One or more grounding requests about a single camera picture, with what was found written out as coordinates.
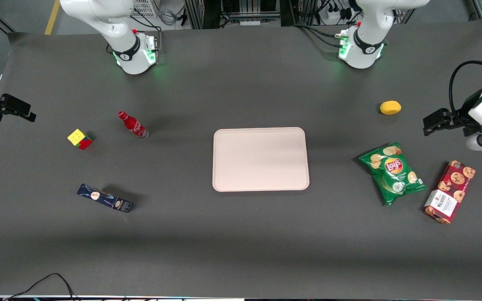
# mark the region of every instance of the cookie box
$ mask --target cookie box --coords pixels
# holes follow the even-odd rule
[[[132,202],[121,199],[118,196],[113,196],[111,193],[107,193],[86,184],[81,184],[77,194],[122,212],[129,212],[133,206]]]
[[[449,162],[436,189],[423,206],[423,212],[440,224],[452,223],[475,173],[475,169],[457,160]]]

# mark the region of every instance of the lay's chip bag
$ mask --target lay's chip bag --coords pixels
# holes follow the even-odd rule
[[[390,206],[398,196],[426,190],[427,186],[408,166],[399,143],[391,143],[360,157],[369,169],[386,205]]]

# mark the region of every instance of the coca-cola bottle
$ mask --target coca-cola bottle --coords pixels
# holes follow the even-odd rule
[[[120,111],[118,113],[118,117],[121,120],[124,120],[124,125],[126,128],[135,134],[139,139],[144,140],[148,138],[148,135],[150,134],[148,130],[140,124],[138,120],[135,119],[135,117],[129,116],[126,114],[124,111]]]

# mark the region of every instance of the dark blue rectangular box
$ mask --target dark blue rectangular box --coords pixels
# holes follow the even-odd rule
[[[133,206],[132,202],[121,199],[118,196],[113,196],[110,193],[107,193],[101,189],[96,189],[86,184],[81,184],[81,187],[79,187],[77,194],[80,196],[84,196],[88,199],[95,200],[96,202],[104,204],[105,206],[110,207],[114,210],[122,212],[129,212],[131,210],[131,207]]]

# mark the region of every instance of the gray table surface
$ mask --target gray table surface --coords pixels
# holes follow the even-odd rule
[[[100,35],[11,36],[0,93],[38,118],[0,123],[0,294],[59,272],[79,295],[482,300],[482,152],[459,130],[424,137],[421,121],[447,107],[454,67],[482,59],[482,20],[394,26],[388,40],[354,70],[297,28],[172,31],[159,65],[129,76]],[[457,106],[480,87],[482,67],[466,67]],[[403,110],[378,114],[388,99]],[[274,126],[306,132],[310,187],[214,191],[214,132]],[[95,137],[84,152],[66,139],[76,128]],[[429,187],[448,160],[477,169],[454,224],[421,213],[428,191],[382,205],[355,157],[394,141]],[[134,210],[77,196],[81,183]]]

